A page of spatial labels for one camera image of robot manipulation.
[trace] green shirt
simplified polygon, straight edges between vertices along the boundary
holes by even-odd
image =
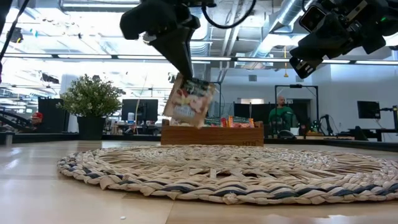
[[[284,130],[290,130],[291,127],[293,127],[293,125],[296,123],[296,117],[294,115],[293,110],[288,107],[288,106],[284,106],[283,108],[278,108],[276,110],[277,113],[277,117],[275,117],[275,108],[271,110],[271,112],[269,112],[269,116],[268,116],[268,122],[276,122],[279,126],[282,125],[282,123],[284,124],[283,127],[279,127],[278,129],[284,129]]]

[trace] green leaves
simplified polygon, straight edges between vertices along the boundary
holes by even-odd
[[[71,82],[70,88],[60,95],[63,105],[57,107],[76,116],[109,116],[120,109],[119,96],[111,81],[93,80],[85,75]]]

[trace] braided jute rug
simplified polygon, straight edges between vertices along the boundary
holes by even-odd
[[[67,176],[102,189],[226,204],[321,204],[398,198],[398,164],[341,152],[246,146],[134,146],[77,152]]]

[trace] potted plant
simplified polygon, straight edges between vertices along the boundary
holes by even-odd
[[[77,116],[81,140],[100,140],[105,117],[121,107],[119,90],[111,81],[101,81],[84,75],[72,81],[70,87],[60,97],[63,105],[59,108]]]

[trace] wooden box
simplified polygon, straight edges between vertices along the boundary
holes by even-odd
[[[162,126],[162,145],[203,144],[230,146],[263,146],[264,128],[262,123],[256,123],[256,128],[219,128],[203,127],[197,129],[185,126]]]

